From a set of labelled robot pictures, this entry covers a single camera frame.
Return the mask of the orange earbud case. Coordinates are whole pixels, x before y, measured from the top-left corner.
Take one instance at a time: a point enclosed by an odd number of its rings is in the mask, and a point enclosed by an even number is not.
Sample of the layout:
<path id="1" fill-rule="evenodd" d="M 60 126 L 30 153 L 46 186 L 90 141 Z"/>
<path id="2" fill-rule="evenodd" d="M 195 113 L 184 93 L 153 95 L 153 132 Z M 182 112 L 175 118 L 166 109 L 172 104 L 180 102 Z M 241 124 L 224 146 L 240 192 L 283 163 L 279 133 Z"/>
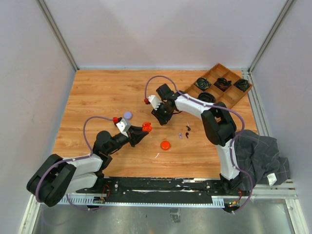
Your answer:
<path id="1" fill-rule="evenodd" d="M 143 132 L 151 132 L 152 131 L 152 124 L 150 122 L 144 122 L 142 124 L 142 131 Z"/>
<path id="2" fill-rule="evenodd" d="M 171 147 L 171 144 L 170 144 L 169 141 L 164 140 L 164 141 L 161 142 L 160 147 L 163 150 L 169 150 L 170 147 Z"/>

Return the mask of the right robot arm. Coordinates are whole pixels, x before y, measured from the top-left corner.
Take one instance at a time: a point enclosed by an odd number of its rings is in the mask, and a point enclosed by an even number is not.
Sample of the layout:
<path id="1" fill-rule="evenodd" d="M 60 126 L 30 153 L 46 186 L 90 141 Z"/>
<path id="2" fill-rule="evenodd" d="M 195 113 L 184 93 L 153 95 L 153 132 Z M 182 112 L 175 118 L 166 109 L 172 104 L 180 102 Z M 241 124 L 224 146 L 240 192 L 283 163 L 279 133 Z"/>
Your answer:
<path id="1" fill-rule="evenodd" d="M 158 96 L 145 96 L 145 104 L 153 107 L 152 115 L 165 125 L 173 116 L 174 111 L 191 114 L 202 120 L 205 135 L 215 145 L 220 161 L 221 190 L 232 195 L 241 183 L 236 155 L 234 137 L 236 124 L 223 102 L 216 104 L 204 102 L 180 91 L 172 91 L 167 84 L 161 85 L 156 92 Z"/>

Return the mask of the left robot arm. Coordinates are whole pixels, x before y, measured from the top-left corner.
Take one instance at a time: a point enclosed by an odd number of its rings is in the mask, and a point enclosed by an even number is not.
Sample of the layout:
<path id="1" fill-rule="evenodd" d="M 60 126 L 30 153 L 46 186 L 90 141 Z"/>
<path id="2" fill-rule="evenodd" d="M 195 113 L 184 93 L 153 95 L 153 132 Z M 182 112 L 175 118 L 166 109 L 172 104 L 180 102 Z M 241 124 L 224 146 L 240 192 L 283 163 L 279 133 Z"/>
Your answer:
<path id="1" fill-rule="evenodd" d="M 91 154 L 73 158 L 52 154 L 30 178 L 26 189 L 48 207 L 81 189 L 99 193 L 104 188 L 102 171 L 112 161 L 111 155 L 126 144 L 135 147 L 151 130 L 151 124 L 145 122 L 140 127 L 130 126 L 125 133 L 115 136 L 101 131 L 96 136 Z"/>

